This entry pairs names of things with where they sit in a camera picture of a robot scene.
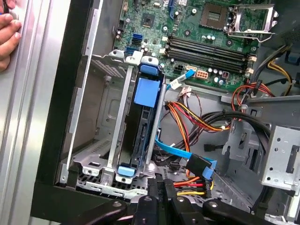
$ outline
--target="chip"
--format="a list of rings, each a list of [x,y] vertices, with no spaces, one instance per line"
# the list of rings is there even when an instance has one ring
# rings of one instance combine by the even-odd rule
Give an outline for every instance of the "chip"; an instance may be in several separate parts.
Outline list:
[[[200,25],[223,30],[227,17],[227,8],[206,3],[202,12]]]
[[[151,28],[154,25],[155,15],[144,13],[142,15],[142,26]]]

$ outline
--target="silver metal frame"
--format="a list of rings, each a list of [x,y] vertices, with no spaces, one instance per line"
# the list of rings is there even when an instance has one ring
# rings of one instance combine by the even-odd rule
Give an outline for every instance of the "silver metal frame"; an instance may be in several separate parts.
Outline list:
[[[23,27],[0,74],[0,224],[27,224],[70,0],[19,0]]]
[[[251,9],[251,10],[267,10],[268,14],[266,17],[266,23],[264,25],[264,28],[262,30],[251,30],[248,29],[246,31],[240,30],[240,22],[242,19],[243,11],[245,9]],[[256,39],[258,42],[262,43],[267,40],[269,40],[274,33],[271,33],[270,30],[272,27],[274,27],[277,24],[277,21],[274,21],[275,17],[278,17],[278,13],[274,10],[274,4],[260,4],[260,5],[236,5],[232,9],[232,12],[234,13],[234,18],[232,25],[229,26],[228,29],[228,36],[231,37],[238,37],[238,38],[249,38],[249,39]],[[246,36],[238,36],[235,34],[267,34],[269,35],[268,38],[261,41],[257,37],[246,37]]]
[[[266,160],[262,166],[261,183],[266,186],[280,188],[283,190],[300,193],[300,131],[285,127],[275,126],[269,140],[269,148]],[[294,171],[287,172],[292,148],[296,146],[294,152]]]

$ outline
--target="blue connector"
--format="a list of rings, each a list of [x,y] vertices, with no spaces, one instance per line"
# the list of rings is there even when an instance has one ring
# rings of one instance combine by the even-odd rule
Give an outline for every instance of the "blue connector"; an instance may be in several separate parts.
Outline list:
[[[141,34],[133,34],[132,35],[132,39],[142,41],[143,40],[143,36]]]

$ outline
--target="cable clip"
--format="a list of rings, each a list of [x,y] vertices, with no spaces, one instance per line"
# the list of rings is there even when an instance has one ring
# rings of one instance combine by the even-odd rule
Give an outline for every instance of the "cable clip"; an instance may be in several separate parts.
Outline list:
[[[259,90],[259,88],[260,88],[262,82],[263,82],[262,80],[258,80],[258,81],[257,81],[256,86],[255,86],[255,88],[253,89],[253,95],[254,95],[254,96],[257,95],[258,90]]]

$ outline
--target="metal bracket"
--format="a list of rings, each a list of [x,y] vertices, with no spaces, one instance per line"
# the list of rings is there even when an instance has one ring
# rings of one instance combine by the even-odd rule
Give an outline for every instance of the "metal bracket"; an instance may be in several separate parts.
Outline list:
[[[228,148],[230,149],[230,159],[235,159],[238,161],[244,161],[246,159],[246,151],[248,149],[250,137],[252,130],[249,128],[245,128],[247,126],[246,123],[242,121],[233,120],[231,124],[230,133],[228,136],[228,141],[223,147],[222,154],[225,155]],[[242,135],[244,137],[244,145],[243,148],[240,148],[240,142],[242,140]]]
[[[73,162],[82,166],[82,172],[86,175],[98,176],[100,170],[106,165],[107,160],[100,158],[108,153],[111,141],[102,139],[89,146],[84,151],[73,157]]]
[[[250,10],[267,10],[267,18],[265,26],[262,30],[251,30],[247,29],[246,31],[240,30],[241,20],[243,16],[243,11],[245,9]],[[274,21],[274,18],[278,17],[279,14],[274,10],[274,4],[261,4],[261,5],[236,5],[232,8],[233,14],[233,22],[229,26],[228,36],[237,37],[237,38],[248,38],[248,39],[256,39],[258,42],[262,43],[269,40],[274,33],[271,33],[270,30],[277,24],[277,21]],[[239,35],[248,35],[248,34],[267,34],[268,38],[264,40],[260,40],[257,37],[247,37],[247,36],[239,36]]]
[[[266,160],[260,173],[261,184],[300,192],[300,131],[275,126]]]

